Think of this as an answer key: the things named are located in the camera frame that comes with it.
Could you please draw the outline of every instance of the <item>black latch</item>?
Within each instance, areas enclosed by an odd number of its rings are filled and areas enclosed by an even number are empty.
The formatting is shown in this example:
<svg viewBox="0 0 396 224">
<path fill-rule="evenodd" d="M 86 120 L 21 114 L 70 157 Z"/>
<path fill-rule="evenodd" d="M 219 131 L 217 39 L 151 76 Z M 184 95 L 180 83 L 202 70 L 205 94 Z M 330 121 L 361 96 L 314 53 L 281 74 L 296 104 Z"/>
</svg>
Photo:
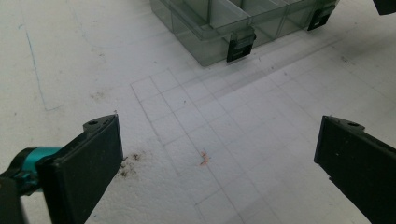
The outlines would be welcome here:
<svg viewBox="0 0 396 224">
<path fill-rule="evenodd" d="M 255 39 L 256 35 L 254 34 L 253 28 L 238 33 L 232 33 L 230 45 L 228 47 L 227 63 L 249 55 Z"/>
<path fill-rule="evenodd" d="M 312 16 L 311 22 L 309 23 L 308 31 L 317 29 L 318 27 L 326 24 L 334 9 L 335 5 L 331 5 L 329 7 L 316 10 L 314 15 Z"/>
</svg>

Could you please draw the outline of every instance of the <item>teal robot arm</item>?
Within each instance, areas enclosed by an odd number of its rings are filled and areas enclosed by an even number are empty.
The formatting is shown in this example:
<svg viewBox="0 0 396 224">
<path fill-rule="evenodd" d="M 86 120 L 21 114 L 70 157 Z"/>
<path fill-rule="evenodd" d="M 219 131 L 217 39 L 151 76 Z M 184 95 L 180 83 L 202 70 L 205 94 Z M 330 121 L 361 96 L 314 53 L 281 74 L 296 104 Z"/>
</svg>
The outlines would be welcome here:
<svg viewBox="0 0 396 224">
<path fill-rule="evenodd" d="M 84 223 L 122 162 L 117 115 L 93 119 L 64 147 L 28 147 L 0 174 L 0 223 L 28 223 L 20 197 L 42 190 L 52 223 Z"/>
</svg>

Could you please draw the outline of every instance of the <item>clear plastic organizer box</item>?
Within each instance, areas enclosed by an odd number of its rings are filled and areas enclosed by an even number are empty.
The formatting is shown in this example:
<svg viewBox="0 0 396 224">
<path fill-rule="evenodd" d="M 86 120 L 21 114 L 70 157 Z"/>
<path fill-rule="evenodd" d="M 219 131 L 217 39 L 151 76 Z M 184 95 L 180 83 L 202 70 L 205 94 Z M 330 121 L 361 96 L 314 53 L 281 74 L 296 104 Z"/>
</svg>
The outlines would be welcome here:
<svg viewBox="0 0 396 224">
<path fill-rule="evenodd" d="M 283 35 L 326 23 L 339 0 L 150 0 L 202 66 L 249 55 Z"/>
</svg>

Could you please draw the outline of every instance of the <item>black plastic pad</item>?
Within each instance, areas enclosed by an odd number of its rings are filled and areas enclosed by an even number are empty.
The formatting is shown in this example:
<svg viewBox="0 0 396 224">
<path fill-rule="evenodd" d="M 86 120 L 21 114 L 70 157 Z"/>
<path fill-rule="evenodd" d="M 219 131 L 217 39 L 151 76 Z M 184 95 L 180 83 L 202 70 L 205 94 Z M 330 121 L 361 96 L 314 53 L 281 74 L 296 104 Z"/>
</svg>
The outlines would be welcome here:
<svg viewBox="0 0 396 224">
<path fill-rule="evenodd" d="M 395 148 L 357 123 L 324 116 L 315 162 L 372 223 L 396 223 Z"/>
<path fill-rule="evenodd" d="M 84 223 L 122 162 L 117 115 L 91 120 L 84 133 L 35 165 L 52 223 Z"/>
</svg>

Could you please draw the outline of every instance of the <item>screw hole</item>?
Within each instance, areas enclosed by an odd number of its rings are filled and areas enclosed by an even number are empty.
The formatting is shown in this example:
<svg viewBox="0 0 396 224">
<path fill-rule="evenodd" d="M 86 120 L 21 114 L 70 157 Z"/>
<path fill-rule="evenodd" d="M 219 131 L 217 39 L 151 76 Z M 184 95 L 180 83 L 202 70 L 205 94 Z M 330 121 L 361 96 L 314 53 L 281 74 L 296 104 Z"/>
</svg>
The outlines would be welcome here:
<svg viewBox="0 0 396 224">
<path fill-rule="evenodd" d="M 359 126 L 359 124 L 354 123 L 354 122 L 349 122 L 347 125 L 353 126 L 353 127 L 358 127 Z"/>
</svg>

